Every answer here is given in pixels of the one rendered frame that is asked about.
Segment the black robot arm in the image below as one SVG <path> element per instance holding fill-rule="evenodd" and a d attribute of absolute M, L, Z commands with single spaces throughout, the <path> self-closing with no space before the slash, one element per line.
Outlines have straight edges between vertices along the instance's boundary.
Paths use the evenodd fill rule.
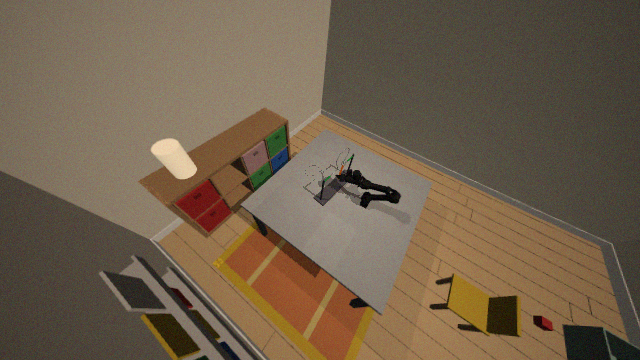
<path fill-rule="evenodd" d="M 346 177 L 353 177 L 352 184 L 357 185 L 357 187 L 360 186 L 360 188 L 362 189 L 366 189 L 366 190 L 372 189 L 379 192 L 383 192 L 385 194 L 371 194 L 370 192 L 364 192 L 364 194 L 361 197 L 360 206 L 366 209 L 371 200 L 389 201 L 390 203 L 394 203 L 394 204 L 397 204 L 399 202 L 401 195 L 396 190 L 392 189 L 389 186 L 386 187 L 386 186 L 371 183 L 369 180 L 367 180 L 361 175 L 362 173 L 360 173 L 359 170 L 354 170 L 352 173 L 352 169 L 348 169 Z M 392 193 L 390 193 L 390 191 Z"/>

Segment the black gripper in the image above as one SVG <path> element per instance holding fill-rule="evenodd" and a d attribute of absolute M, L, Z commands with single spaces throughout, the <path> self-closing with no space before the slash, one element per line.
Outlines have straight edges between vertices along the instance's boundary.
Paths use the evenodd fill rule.
<path fill-rule="evenodd" d="M 352 184 L 353 177 L 346 177 L 345 174 L 335 175 L 335 176 L 339 179 L 340 182 L 343 182 L 345 180 L 344 182 L 348 182 Z"/>

